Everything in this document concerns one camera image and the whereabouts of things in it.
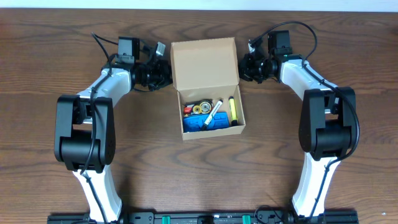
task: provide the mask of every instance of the wooden table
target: wooden table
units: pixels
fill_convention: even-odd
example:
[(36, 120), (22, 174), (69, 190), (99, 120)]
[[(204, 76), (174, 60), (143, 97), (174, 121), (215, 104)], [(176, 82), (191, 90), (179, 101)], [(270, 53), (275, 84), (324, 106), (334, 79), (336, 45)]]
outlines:
[[(291, 20), (318, 34), (312, 67), (357, 97), (361, 141), (335, 172), (326, 208), (355, 208), (361, 223), (397, 223), (398, 14), (71, 9), (0, 10), (0, 222), (88, 211), (80, 183), (54, 158), (53, 138), (57, 98), (88, 87), (105, 63), (91, 31), (161, 41), (167, 50), (171, 42), (235, 37), (241, 59), (248, 39)], [(294, 52), (307, 54), (311, 34), (283, 28)], [(183, 142), (173, 86), (119, 102), (112, 169), (126, 204), (158, 212), (287, 206), (303, 166), (302, 102), (272, 80), (240, 85), (247, 126), (238, 136)]]

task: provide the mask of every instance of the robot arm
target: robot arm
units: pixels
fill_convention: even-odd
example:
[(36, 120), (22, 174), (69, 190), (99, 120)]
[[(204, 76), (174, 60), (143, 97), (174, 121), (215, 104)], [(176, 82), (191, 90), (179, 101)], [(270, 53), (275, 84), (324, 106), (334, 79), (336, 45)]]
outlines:
[[(317, 217), (324, 213), (326, 192), (340, 163), (337, 159), (353, 146), (357, 132), (349, 105), (331, 88), (344, 94), (353, 107), (355, 94), (349, 87), (338, 88), (328, 82), (309, 66), (308, 61), (303, 63), (301, 55), (294, 55), (287, 30), (268, 34), (268, 57), (261, 43), (261, 39), (249, 43), (250, 53), (239, 64), (239, 75), (246, 81), (258, 83), (273, 78), (291, 87), (303, 101), (298, 135), (305, 158), (292, 207), (297, 220)], [(338, 118), (326, 120), (328, 113)]]
[[(63, 95), (57, 103), (55, 157), (64, 162), (80, 181), (90, 206), (90, 220), (96, 222), (117, 221), (122, 208), (110, 168), (116, 148), (113, 108), (134, 89), (136, 83), (148, 86), (150, 91), (171, 83), (170, 67), (167, 61), (160, 59), (165, 45), (160, 42), (155, 48), (145, 45), (141, 51), (149, 54), (149, 60), (136, 63), (139, 43), (139, 39), (120, 37), (116, 63), (105, 65), (100, 77), (87, 89), (77, 95)], [(95, 111), (91, 111), (90, 105), (93, 87), (96, 89), (93, 99)], [(96, 136), (91, 136), (92, 131), (73, 128), (74, 124), (92, 124), (93, 113)], [(94, 151), (87, 170), (81, 174), (88, 158), (91, 138), (95, 138)]]

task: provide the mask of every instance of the cardboard box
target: cardboard box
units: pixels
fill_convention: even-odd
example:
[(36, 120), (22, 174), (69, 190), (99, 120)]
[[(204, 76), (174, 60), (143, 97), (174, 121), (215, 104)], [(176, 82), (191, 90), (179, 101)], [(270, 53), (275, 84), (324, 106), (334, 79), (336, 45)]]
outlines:
[[(241, 134), (244, 120), (239, 90), (238, 60), (234, 38), (174, 42), (171, 48), (173, 83), (178, 91), (182, 139), (199, 139), (229, 134)], [(234, 96), (238, 126), (231, 127), (228, 98)], [(229, 128), (185, 133), (183, 107), (185, 103), (212, 99), (215, 105), (223, 100), (219, 112), (228, 114)]]

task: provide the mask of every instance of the yellow marker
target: yellow marker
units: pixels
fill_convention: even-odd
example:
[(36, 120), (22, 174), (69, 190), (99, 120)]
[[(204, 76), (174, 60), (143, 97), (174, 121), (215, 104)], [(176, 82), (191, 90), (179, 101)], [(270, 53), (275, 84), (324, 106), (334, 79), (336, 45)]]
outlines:
[(228, 101), (229, 101), (229, 109), (231, 110), (231, 117), (232, 117), (231, 126), (237, 126), (238, 125), (238, 117), (236, 116), (234, 97), (231, 96)]

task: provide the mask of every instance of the roll of tape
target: roll of tape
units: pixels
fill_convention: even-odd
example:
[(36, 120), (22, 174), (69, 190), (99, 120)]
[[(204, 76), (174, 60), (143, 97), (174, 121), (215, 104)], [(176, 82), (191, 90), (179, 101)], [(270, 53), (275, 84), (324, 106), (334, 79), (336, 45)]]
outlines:
[(193, 112), (194, 114), (201, 114), (201, 107), (200, 107), (199, 105), (193, 106), (192, 112)]
[(207, 101), (207, 100), (205, 100), (205, 101), (202, 101), (200, 104), (199, 104), (199, 106), (200, 106), (200, 108), (201, 108), (201, 112), (203, 113), (203, 114), (208, 114), (208, 113), (210, 113), (210, 111), (211, 111), (211, 103), (209, 102), (209, 101)]

